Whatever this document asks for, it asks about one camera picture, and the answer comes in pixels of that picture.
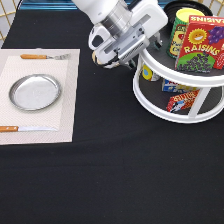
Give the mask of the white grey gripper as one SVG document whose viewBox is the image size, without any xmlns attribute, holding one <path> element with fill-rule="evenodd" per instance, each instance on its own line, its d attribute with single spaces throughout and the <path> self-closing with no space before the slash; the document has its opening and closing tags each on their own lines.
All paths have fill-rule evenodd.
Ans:
<svg viewBox="0 0 224 224">
<path fill-rule="evenodd" d="M 162 48 L 160 30 L 167 22 L 157 0 L 134 0 L 130 5 L 119 0 L 90 32 L 88 44 L 93 61 L 101 67 L 122 65 L 134 69 L 133 58 L 149 46 L 152 36 L 156 37 L 153 47 Z"/>
</svg>

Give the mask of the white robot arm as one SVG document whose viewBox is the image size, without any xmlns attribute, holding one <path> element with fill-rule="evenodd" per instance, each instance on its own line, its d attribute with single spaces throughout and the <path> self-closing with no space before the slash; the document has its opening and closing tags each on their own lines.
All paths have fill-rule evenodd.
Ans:
<svg viewBox="0 0 224 224">
<path fill-rule="evenodd" d="M 104 68 L 119 65 L 134 67 L 132 59 L 146 49 L 155 37 L 160 48 L 160 30 L 168 17 L 157 0 L 72 0 L 94 24 L 88 45 L 93 50 L 93 60 Z"/>
</svg>

